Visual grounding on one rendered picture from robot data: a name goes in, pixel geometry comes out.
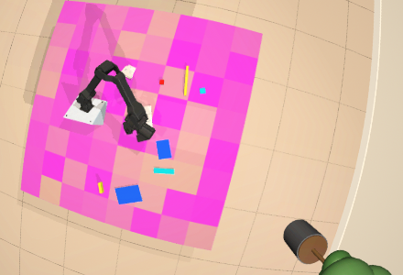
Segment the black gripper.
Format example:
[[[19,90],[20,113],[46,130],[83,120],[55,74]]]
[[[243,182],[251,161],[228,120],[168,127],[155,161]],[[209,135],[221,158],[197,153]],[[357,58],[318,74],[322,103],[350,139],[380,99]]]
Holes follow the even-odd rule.
[[[147,141],[147,139],[145,137],[143,137],[142,135],[140,135],[138,133],[139,130],[136,130],[136,141],[137,142],[141,142],[141,141]]]

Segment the cyan flat bar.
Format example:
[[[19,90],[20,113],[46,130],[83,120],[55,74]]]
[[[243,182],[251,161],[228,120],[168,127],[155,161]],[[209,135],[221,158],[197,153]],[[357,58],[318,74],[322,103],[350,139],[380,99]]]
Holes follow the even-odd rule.
[[[154,168],[154,173],[168,173],[168,174],[174,174],[174,169],[157,169]]]

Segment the cream plate with two holes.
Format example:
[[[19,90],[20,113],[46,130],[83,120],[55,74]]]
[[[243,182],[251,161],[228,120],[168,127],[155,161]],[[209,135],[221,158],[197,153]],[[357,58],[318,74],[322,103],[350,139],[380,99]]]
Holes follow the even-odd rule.
[[[126,71],[125,71],[126,70]],[[133,74],[134,74],[134,70],[133,70],[133,68],[132,67],[130,67],[130,66],[125,66],[122,70],[121,70],[121,72],[123,72],[125,75],[127,75],[127,76],[129,76],[130,78],[132,78],[133,79]],[[131,72],[131,73],[130,73]]]

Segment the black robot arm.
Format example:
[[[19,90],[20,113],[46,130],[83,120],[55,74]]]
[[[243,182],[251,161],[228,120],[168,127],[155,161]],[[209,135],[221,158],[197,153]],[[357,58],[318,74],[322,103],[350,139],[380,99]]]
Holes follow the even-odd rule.
[[[111,71],[115,71],[116,76],[108,75]],[[110,60],[106,60],[97,66],[94,70],[94,77],[91,79],[89,85],[79,93],[79,97],[76,98],[76,101],[81,105],[80,110],[88,113],[94,108],[92,99],[95,94],[97,94],[95,88],[102,79],[106,82],[114,83],[125,101],[127,116],[124,119],[123,127],[126,134],[132,135],[134,131],[139,130],[138,133],[140,135],[150,140],[155,134],[156,129],[146,123],[148,120],[147,110],[135,98],[125,79],[125,74],[120,71],[117,64],[114,64]]]

